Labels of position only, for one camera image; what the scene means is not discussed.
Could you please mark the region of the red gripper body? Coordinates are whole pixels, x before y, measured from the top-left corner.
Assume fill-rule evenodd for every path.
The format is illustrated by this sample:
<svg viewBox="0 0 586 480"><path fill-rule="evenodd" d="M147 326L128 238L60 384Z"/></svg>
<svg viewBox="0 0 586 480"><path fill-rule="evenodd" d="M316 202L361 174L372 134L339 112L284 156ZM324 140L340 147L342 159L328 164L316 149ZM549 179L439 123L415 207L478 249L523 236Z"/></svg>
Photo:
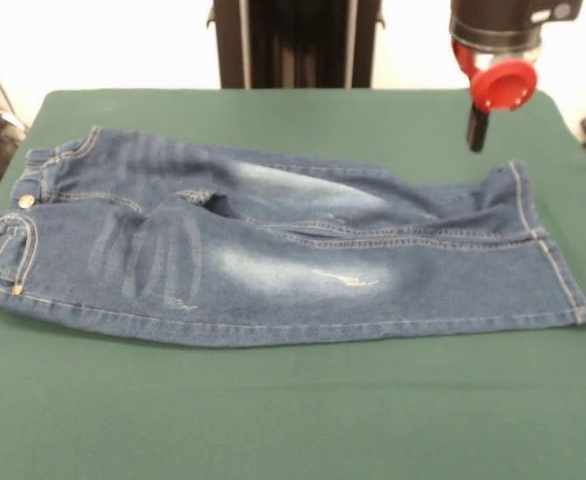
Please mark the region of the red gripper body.
<svg viewBox="0 0 586 480"><path fill-rule="evenodd" d="M472 104L480 112L516 110L537 89L535 62L538 48L488 53L453 40L452 50L460 70L469 81Z"/></svg>

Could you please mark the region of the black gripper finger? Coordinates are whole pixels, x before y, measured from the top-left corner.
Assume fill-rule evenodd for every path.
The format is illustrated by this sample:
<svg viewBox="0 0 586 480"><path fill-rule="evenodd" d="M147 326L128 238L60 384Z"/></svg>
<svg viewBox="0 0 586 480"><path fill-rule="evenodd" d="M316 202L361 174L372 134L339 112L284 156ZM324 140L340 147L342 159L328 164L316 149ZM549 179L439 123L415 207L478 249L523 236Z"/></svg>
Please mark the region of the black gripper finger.
<svg viewBox="0 0 586 480"><path fill-rule="evenodd" d="M481 152L485 145L490 113L471 104L466 130L466 142L471 152Z"/></svg>

